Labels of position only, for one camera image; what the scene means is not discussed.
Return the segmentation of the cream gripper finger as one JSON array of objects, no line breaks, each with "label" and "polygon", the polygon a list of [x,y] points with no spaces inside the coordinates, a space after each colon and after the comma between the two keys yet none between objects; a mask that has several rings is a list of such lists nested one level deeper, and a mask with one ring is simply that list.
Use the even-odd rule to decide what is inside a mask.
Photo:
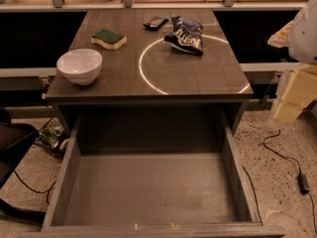
[{"label": "cream gripper finger", "polygon": [[279,31],[271,35],[267,43],[275,48],[284,48],[288,46],[289,36],[293,22],[290,21],[284,25]]}]

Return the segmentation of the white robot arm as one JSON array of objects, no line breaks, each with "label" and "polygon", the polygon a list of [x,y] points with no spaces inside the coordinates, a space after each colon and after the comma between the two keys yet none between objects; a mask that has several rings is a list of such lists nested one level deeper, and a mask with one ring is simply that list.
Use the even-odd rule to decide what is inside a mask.
[{"label": "white robot arm", "polygon": [[289,56],[299,62],[316,64],[317,0],[309,0],[267,43],[275,48],[288,48]]}]

